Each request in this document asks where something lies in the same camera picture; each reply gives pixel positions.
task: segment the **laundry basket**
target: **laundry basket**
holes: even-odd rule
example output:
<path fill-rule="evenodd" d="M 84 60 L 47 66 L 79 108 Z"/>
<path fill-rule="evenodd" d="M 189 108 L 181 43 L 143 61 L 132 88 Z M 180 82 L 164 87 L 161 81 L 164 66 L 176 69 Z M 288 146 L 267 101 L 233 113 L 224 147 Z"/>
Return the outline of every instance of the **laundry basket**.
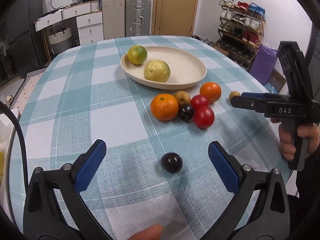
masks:
<path fill-rule="evenodd" d="M 56 55 L 73 47 L 71 28 L 58 29 L 60 32 L 48 37 L 52 52 Z"/>

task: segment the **gripper handle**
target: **gripper handle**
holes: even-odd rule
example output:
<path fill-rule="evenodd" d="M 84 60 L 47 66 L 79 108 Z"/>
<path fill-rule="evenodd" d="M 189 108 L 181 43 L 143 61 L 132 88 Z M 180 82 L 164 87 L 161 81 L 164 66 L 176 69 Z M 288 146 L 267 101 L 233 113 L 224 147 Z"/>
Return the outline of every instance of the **gripper handle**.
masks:
<path fill-rule="evenodd" d="M 284 131 L 291 134 L 291 143 L 296 148 L 294 158 L 288 162 L 288 167 L 292 170 L 302 171 L 307 156 L 309 139 L 299 137 L 297 135 L 297 128 L 304 122 L 303 120 L 295 120 L 292 118 L 282 118 L 280 121 Z"/>

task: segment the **purple bag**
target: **purple bag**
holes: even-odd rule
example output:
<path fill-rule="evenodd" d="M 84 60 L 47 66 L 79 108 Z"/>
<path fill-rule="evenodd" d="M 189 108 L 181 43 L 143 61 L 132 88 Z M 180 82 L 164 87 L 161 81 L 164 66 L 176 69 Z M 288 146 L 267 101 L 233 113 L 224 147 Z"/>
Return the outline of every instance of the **purple bag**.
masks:
<path fill-rule="evenodd" d="M 278 59 L 276 54 L 276 49 L 270 48 L 267 44 L 261 44 L 254 59 L 249 73 L 263 86 L 267 84 L 271 72 L 275 68 Z"/>

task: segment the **red shoe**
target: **red shoe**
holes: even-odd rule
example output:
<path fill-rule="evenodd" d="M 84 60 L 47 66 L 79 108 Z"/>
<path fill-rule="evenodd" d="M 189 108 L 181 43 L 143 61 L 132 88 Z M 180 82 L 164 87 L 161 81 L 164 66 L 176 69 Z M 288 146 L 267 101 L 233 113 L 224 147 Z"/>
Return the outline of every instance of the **red shoe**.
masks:
<path fill-rule="evenodd" d="M 238 2 L 237 5 L 240 9 L 247 11 L 249 9 L 249 4 L 245 2 Z"/>
<path fill-rule="evenodd" d="M 258 35 L 256 33 L 250 33 L 250 40 L 249 40 L 249 44 L 251 44 L 252 46 L 257 45 L 259 38 Z"/>
<path fill-rule="evenodd" d="M 242 36 L 242 40 L 245 41 L 245 42 L 248 42 L 251 38 L 251 35 L 250 35 L 251 32 L 249 31 L 245 31 L 243 36 Z"/>

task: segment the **beige plate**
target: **beige plate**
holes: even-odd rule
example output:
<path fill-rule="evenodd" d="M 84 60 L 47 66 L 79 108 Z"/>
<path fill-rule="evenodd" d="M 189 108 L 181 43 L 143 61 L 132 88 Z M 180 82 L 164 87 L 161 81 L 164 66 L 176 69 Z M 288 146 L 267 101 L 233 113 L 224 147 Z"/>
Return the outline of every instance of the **beige plate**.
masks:
<path fill-rule="evenodd" d="M 178 90 L 192 87 L 199 83 L 207 74 L 207 68 L 201 60 L 181 49 L 151 46 L 145 47 L 148 57 L 142 65 L 133 65 L 124 54 L 121 66 L 126 74 L 136 82 L 152 88 Z M 166 83 L 146 80 L 143 76 L 144 67 L 151 60 L 165 61 L 171 70 L 171 76 Z"/>

